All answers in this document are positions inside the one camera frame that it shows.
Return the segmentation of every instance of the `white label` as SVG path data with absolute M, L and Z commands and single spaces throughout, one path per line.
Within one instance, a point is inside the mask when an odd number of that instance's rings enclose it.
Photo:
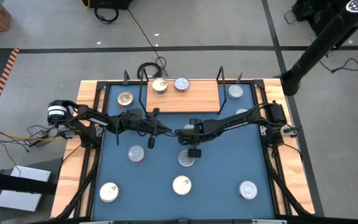
M 241 123 L 241 124 L 237 124 L 237 125 L 234 125 L 234 126 L 225 128 L 225 130 L 230 130 L 230 129 L 233 129 L 233 128 L 238 128 L 238 127 L 241 127 L 241 126 L 246 125 L 246 124 L 248 124 L 248 122 L 244 122 L 244 123 Z
M 94 122 L 94 123 L 96 123 L 96 124 L 100 124 L 100 125 L 103 125 L 103 126 L 109 125 L 108 123 L 105 123 L 105 122 L 103 122 L 103 121 L 100 121 L 100 120 L 94 119 L 94 118 L 90 118 L 89 121 L 92 121 L 92 122 Z
M 49 111 L 49 113 L 48 113 L 48 115 L 54 115 L 54 114 L 64 115 L 65 113 L 62 111 L 57 111 L 57 110 Z
M 62 110 L 64 112 L 67 112 L 67 109 L 64 106 L 50 106 L 48 108 L 48 111 L 51 111 L 51 110 Z

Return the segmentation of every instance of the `concrete floor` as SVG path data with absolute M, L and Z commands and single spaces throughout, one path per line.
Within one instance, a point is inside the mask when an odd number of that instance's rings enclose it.
M 309 25 L 288 25 L 283 19 L 295 0 L 267 2 L 280 45 L 309 45 Z M 148 46 L 127 11 L 120 11 L 113 25 L 104 25 L 77 0 L 5 0 L 4 6 L 11 13 L 12 22 L 8 32 L 0 33 L 0 48 Z M 273 46 L 261 0 L 135 0 L 130 9 L 154 45 Z M 351 40 L 352 45 L 358 45 L 358 31 Z M 220 65 L 231 78 L 241 72 L 243 78 L 268 78 L 280 73 L 273 50 L 159 54 L 167 59 L 170 78 L 213 78 Z M 301 54 L 283 52 L 287 68 Z M 323 62 L 336 68 L 349 57 L 358 59 L 358 51 L 333 52 Z M 75 100 L 81 80 L 121 78 L 124 69 L 134 78 L 140 64 L 154 60 L 153 52 L 19 54 L 0 99 L 0 130 L 27 135 L 26 127 L 47 125 L 45 116 L 50 101 Z M 303 79 L 295 99 L 324 214 L 358 218 L 358 72 L 340 70 L 330 74 L 317 64 Z M 25 166 L 61 158 L 64 148 L 65 142 L 53 142 L 26 153 L 11 144 L 9 152 L 18 165 Z M 0 169 L 12 167 L 0 146 Z M 45 214 L 11 223 L 36 221 L 37 217 L 43 219 Z

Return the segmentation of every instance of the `wooden board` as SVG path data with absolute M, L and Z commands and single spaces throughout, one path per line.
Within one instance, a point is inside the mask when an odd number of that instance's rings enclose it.
M 167 80 L 168 89 L 164 94 L 154 93 L 152 83 L 147 83 L 146 111 L 160 108 L 161 113 L 218 112 L 219 92 L 216 80 L 190 80 L 189 90 L 175 90 L 174 80 Z
M 121 82 L 122 80 L 108 80 L 109 82 Z M 213 81 L 209 80 L 191 80 L 191 81 Z M 82 81 L 80 85 L 80 90 L 78 92 L 77 103 L 86 104 L 90 107 L 93 106 L 93 100 L 96 93 L 96 84 L 98 81 Z M 264 79 L 265 90 L 267 94 L 267 99 L 269 102 L 276 100 L 277 103 L 283 105 L 285 115 L 287 117 L 288 123 L 291 124 L 291 116 L 288 110 L 287 102 L 281 87 L 279 79 Z M 101 94 L 99 98 L 99 107 L 103 102 L 104 94 Z M 262 102 L 262 97 L 260 91 L 257 90 L 258 101 Z M 290 146 L 298 148 L 298 144 L 295 138 L 289 136 L 284 137 L 284 142 Z M 79 145 L 79 139 L 69 140 L 66 146 L 65 156 L 74 150 L 75 147 Z M 305 171 L 303 169 L 303 164 L 298 152 L 294 149 L 291 149 L 287 146 L 280 146 L 278 148 L 281 162 L 283 166 L 284 178 L 287 187 L 290 189 L 291 193 L 295 198 L 302 204 L 302 206 L 309 211 L 314 213 L 313 204 L 311 201 L 311 196 L 309 192 L 308 183 L 306 181 Z M 59 215 L 63 209 L 68 205 L 72 196 L 78 189 L 80 183 L 80 172 L 82 168 L 82 162 L 85 155 L 85 150 L 79 148 L 73 155 L 71 155 L 65 163 L 62 165 L 62 169 L 59 176 L 58 186 L 55 194 L 55 200 L 53 202 L 51 217 L 56 217 Z M 93 162 L 94 153 L 91 152 L 89 159 L 89 167 Z M 279 209 L 281 214 L 285 214 L 283 196 L 280 189 L 276 185 L 277 198 L 279 203 Z M 80 216 L 85 216 L 85 205 L 88 202 L 89 191 L 87 190 L 82 198 L 82 206 Z

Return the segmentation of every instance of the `can lid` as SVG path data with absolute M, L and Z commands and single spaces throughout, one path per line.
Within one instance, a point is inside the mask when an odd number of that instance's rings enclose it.
M 127 106 L 134 101 L 134 95 L 129 91 L 124 91 L 118 95 L 117 100 L 120 105 Z
M 132 162 L 139 162 L 144 158 L 144 149 L 142 146 L 134 146 L 129 149 L 128 157 Z
M 179 175 L 173 180 L 173 191 L 178 195 L 186 195 L 191 190 L 191 181 L 184 175 Z
M 189 88 L 189 80 L 185 77 L 175 79 L 175 88 L 177 90 L 187 90 Z
M 248 110 L 247 109 L 238 109 L 236 111 L 236 114 L 241 114 L 241 113 L 244 113 L 244 112 L 247 112 Z
M 179 153 L 178 160 L 180 165 L 184 167 L 190 167 L 194 164 L 195 158 L 190 158 L 188 156 L 188 150 L 185 149 L 182 152 Z
M 164 78 L 156 78 L 152 86 L 155 91 L 164 91 L 168 86 L 168 82 Z
M 239 193 L 247 200 L 252 200 L 256 197 L 258 189 L 256 185 L 251 181 L 243 181 L 239 186 Z
M 244 91 L 239 85 L 231 85 L 229 87 L 229 95 L 233 98 L 240 98 Z
M 118 186 L 113 182 L 105 183 L 100 188 L 100 199 L 104 202 L 112 202 L 118 196 Z

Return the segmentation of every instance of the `orange striped tape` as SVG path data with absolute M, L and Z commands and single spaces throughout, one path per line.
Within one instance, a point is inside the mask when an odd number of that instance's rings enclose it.
M 5 84 L 7 82 L 7 79 L 9 78 L 9 74 L 12 70 L 13 64 L 16 60 L 17 54 L 19 53 L 19 49 L 13 49 L 11 52 L 11 55 L 9 56 L 9 59 L 5 65 L 4 71 L 1 74 L 0 77 L 0 97 L 2 95 L 2 91 L 4 90 Z

